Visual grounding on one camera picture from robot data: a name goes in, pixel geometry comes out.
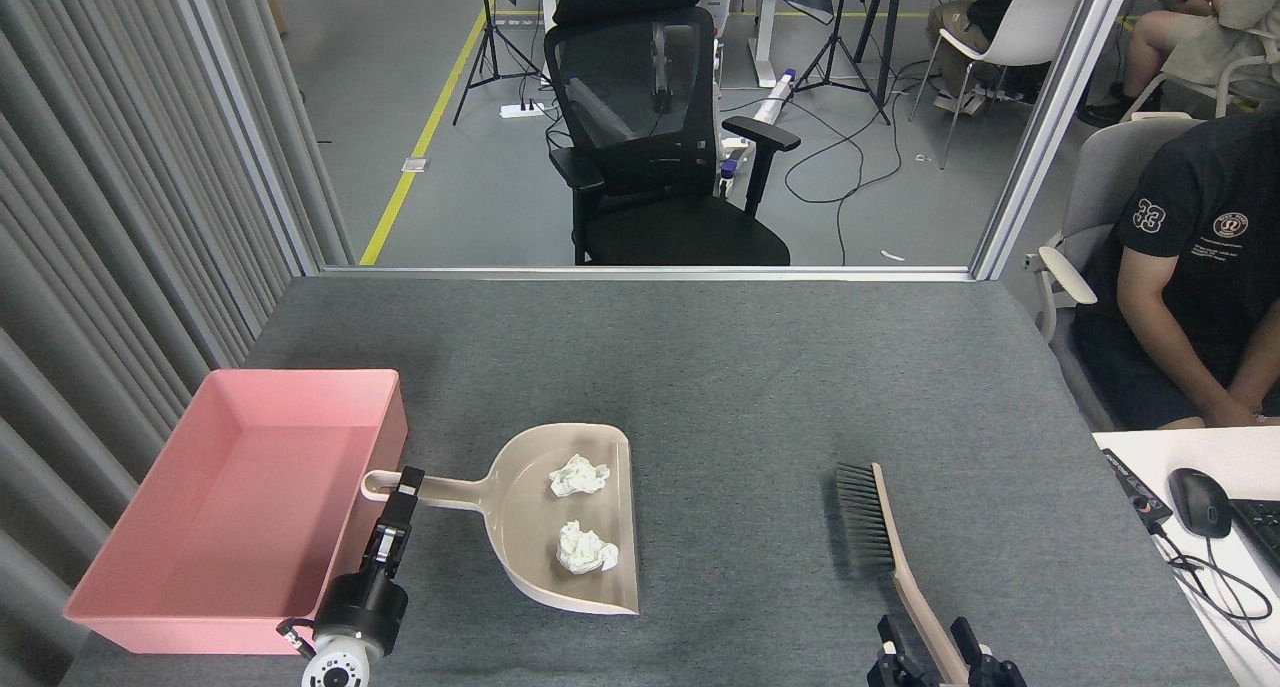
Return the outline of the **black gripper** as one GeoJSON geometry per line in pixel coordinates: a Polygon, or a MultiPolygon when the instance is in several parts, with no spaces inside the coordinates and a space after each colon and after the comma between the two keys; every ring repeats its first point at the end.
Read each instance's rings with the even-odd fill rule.
{"type": "Polygon", "coordinates": [[[349,637],[372,647],[384,658],[394,651],[410,603],[396,577],[412,528],[413,510],[425,472],[406,467],[394,485],[392,473],[370,470],[361,484],[362,495],[387,505],[370,535],[358,573],[337,577],[315,614],[315,645],[326,637],[349,637]]]}

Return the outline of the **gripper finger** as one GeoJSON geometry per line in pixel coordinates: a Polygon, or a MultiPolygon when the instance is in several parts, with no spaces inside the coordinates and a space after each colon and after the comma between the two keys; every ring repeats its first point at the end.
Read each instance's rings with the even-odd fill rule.
{"type": "Polygon", "coordinates": [[[965,617],[957,617],[950,631],[966,665],[968,686],[1027,686],[1018,664],[998,660],[988,646],[979,642],[965,617]]]}
{"type": "Polygon", "coordinates": [[[936,674],[919,667],[905,654],[901,636],[890,615],[882,615],[876,629],[881,646],[867,673],[868,686],[940,686],[936,674]]]}

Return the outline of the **person's right hand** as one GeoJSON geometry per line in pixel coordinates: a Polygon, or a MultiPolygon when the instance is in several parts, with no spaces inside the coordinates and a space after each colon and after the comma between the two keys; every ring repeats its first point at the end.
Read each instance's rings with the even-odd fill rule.
{"type": "Polygon", "coordinates": [[[1253,406],[1245,406],[1222,388],[1196,395],[1192,400],[1197,406],[1204,427],[1226,429],[1267,423],[1267,418],[1260,415],[1253,406]]]}

